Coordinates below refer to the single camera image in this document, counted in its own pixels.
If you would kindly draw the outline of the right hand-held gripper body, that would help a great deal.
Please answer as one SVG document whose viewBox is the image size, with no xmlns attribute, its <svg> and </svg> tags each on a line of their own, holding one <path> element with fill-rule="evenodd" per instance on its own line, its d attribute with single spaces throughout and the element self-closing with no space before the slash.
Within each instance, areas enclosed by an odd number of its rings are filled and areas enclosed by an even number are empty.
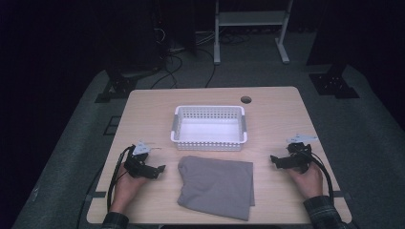
<svg viewBox="0 0 405 229">
<path fill-rule="evenodd" d="M 279 162 L 284 162 L 287 169 L 294 169 L 300 174 L 305 173 L 314 160 L 310 143 L 317 139 L 318 137 L 314 135 L 300 134 L 288 138 L 288 156 L 281 158 Z"/>
</svg>

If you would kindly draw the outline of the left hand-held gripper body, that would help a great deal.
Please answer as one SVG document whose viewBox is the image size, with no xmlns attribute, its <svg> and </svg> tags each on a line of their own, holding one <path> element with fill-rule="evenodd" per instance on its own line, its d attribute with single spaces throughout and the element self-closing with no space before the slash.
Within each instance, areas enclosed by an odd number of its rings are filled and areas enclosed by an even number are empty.
<svg viewBox="0 0 405 229">
<path fill-rule="evenodd" d="M 154 168 L 145 163 L 149 156 L 151 148 L 144 142 L 139 141 L 136 145 L 130 147 L 130 152 L 124 162 L 124 168 L 128 171 L 131 177 L 146 177 L 150 173 L 155 173 Z"/>
</svg>

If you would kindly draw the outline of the grey cloth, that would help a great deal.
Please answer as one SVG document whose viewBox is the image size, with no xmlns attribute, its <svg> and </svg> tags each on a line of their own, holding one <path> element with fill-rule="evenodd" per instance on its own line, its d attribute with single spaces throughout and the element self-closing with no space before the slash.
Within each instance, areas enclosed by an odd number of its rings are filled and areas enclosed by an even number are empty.
<svg viewBox="0 0 405 229">
<path fill-rule="evenodd" d="M 255 205 L 253 163 L 184 156 L 179 206 L 220 217 L 248 220 Z"/>
</svg>

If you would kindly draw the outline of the white perforated plastic basket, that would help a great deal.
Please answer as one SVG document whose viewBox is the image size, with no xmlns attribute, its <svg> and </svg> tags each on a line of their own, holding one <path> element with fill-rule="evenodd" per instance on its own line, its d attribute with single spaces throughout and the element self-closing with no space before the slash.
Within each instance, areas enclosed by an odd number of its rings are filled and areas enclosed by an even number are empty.
<svg viewBox="0 0 405 229">
<path fill-rule="evenodd" d="M 239 152 L 247 142 L 242 106 L 178 106 L 171 141 L 184 151 Z"/>
</svg>

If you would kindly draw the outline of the person's right hand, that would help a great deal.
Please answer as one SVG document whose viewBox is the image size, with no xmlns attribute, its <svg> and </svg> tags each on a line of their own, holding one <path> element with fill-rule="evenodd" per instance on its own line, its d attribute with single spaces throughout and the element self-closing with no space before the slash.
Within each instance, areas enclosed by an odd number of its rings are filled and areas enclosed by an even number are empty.
<svg viewBox="0 0 405 229">
<path fill-rule="evenodd" d="M 323 195 L 323 176 L 319 167 L 311 163 L 307 171 L 300 174 L 293 169 L 287 169 L 300 194 L 304 199 L 320 197 Z"/>
</svg>

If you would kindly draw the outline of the person's left hand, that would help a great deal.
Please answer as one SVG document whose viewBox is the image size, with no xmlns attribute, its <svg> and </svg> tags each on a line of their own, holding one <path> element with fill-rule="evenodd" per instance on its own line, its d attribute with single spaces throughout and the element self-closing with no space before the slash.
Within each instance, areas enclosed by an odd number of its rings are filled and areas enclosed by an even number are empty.
<svg viewBox="0 0 405 229">
<path fill-rule="evenodd" d="M 145 177 L 131 177 L 125 169 L 120 169 L 109 211 L 125 214 L 128 205 L 147 181 Z"/>
</svg>

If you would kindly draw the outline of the black stand base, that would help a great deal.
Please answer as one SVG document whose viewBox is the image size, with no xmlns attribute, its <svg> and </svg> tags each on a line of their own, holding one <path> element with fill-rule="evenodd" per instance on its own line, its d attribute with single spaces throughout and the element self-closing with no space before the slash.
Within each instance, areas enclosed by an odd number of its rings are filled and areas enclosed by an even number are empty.
<svg viewBox="0 0 405 229">
<path fill-rule="evenodd" d="M 311 73 L 309 78 L 320 95 L 333 95 L 338 99 L 358 98 L 359 95 L 343 78 L 346 64 L 332 64 L 326 73 Z"/>
<path fill-rule="evenodd" d="M 160 69 L 150 71 L 124 71 L 107 69 L 108 82 L 104 90 L 96 97 L 95 103 L 107 103 L 112 99 L 126 99 L 138 81 L 156 74 Z"/>
</svg>

